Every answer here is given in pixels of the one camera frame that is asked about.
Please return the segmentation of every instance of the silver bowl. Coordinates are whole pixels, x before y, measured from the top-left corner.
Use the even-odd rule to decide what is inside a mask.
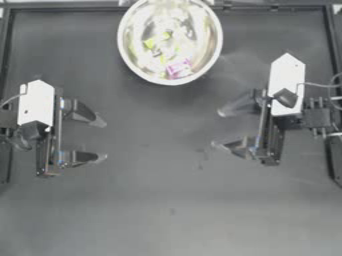
[[[129,69],[154,84],[196,80],[215,64],[223,45],[219,19],[200,0],[138,0],[117,30]]]

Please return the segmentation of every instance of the dark gray table surface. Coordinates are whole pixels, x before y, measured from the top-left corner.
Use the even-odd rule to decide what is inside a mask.
[[[0,255],[339,255],[342,191],[321,141],[288,132],[281,165],[269,168],[209,147],[255,132],[256,117],[223,120],[215,111],[264,86],[285,51],[307,63],[307,80],[331,76],[320,13],[220,13],[221,56],[177,88],[146,84],[124,66],[120,17],[16,15],[6,95],[40,77],[62,87],[108,122],[105,129],[66,124],[64,146],[108,159],[41,180],[34,153],[16,153],[0,194]]]

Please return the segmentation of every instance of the black metal frame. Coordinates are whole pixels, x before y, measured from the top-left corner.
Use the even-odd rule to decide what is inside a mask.
[[[76,99],[65,99],[62,97],[62,90],[54,88],[54,125],[45,136],[34,140],[37,176],[57,176],[61,169],[73,168],[98,160],[100,156],[96,153],[64,150],[61,148],[62,122],[70,120],[92,124],[97,119],[100,117],[84,103]]]
[[[11,22],[16,12],[116,12],[125,11],[126,6],[118,6],[116,2],[69,2],[69,3],[13,3],[2,4],[2,30],[0,39],[0,97],[3,95],[5,78],[7,69],[7,54],[10,52]],[[342,72],[340,49],[335,29],[333,11],[331,4],[237,4],[229,1],[216,1],[215,10],[225,12],[311,12],[320,11],[324,19],[325,37],[329,50],[332,73]]]
[[[277,124],[277,119],[271,115],[271,108],[267,106],[271,99],[267,99],[267,90],[263,90],[263,102],[260,106],[259,131],[253,146],[253,155],[265,166],[280,163],[284,128]]]

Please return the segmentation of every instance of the cable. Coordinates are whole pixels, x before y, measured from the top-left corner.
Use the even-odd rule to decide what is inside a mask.
[[[299,83],[299,84],[296,84],[295,94],[297,94],[297,87],[299,87],[299,85],[307,85],[307,86],[313,86],[313,87],[324,88],[324,89],[327,89],[328,103],[331,104],[331,106],[335,109],[342,111],[342,107],[333,102],[336,100],[342,100],[342,97],[339,97],[339,96],[332,97],[331,96],[331,89],[336,89],[336,88],[342,87],[342,84],[335,84],[336,79],[340,78],[340,77],[342,77],[342,72],[335,74],[331,77],[328,84],[317,84],[317,83],[311,83],[311,82]]]
[[[327,137],[340,137],[340,136],[342,136],[342,132],[329,133],[327,135]]]
[[[21,96],[26,95],[28,93],[28,88],[26,88],[26,85],[25,85],[25,92],[24,93],[20,93],[20,94],[16,94],[14,96],[11,96],[9,99],[6,99],[1,104],[0,104],[0,109],[9,103],[11,102],[14,99],[20,98]]]

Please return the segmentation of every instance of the green object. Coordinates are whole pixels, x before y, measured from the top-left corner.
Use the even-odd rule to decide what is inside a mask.
[[[166,77],[166,73],[165,72],[161,72],[160,75],[158,75],[160,78],[165,78]]]
[[[162,32],[160,35],[150,37],[144,41],[145,47],[150,50],[153,49],[154,45],[160,41],[165,41],[170,38],[170,34],[168,32]]]
[[[134,48],[133,48],[133,44],[132,43],[129,44],[128,49],[129,49],[132,55],[136,57],[136,52],[134,52]]]
[[[165,64],[165,56],[164,54],[160,56],[160,63],[164,65]]]

